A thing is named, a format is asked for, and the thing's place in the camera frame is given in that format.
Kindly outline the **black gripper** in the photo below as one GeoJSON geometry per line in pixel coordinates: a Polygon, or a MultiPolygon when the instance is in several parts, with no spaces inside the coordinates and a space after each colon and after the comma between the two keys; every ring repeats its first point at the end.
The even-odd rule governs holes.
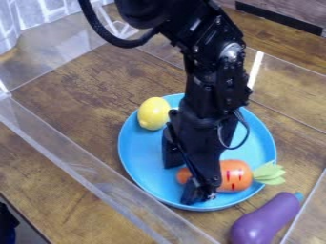
{"type": "Polygon", "coordinates": [[[237,125],[237,110],[228,114],[199,117],[181,98],[177,109],[168,112],[169,122],[161,136],[161,158],[165,169],[185,164],[179,170],[183,185],[180,203],[192,205],[216,196],[221,185],[220,155],[231,147],[237,125]]]}

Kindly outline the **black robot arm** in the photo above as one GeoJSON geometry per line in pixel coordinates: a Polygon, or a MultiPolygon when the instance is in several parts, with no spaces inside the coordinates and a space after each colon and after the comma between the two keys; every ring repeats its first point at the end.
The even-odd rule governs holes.
{"type": "Polygon", "coordinates": [[[116,5],[132,27],[161,33],[183,54],[185,90],[168,112],[161,153],[167,169],[189,170],[180,203],[191,205],[216,195],[220,155],[235,148],[231,139],[244,123],[239,108],[251,89],[243,34],[212,0],[116,0],[116,5]]]}

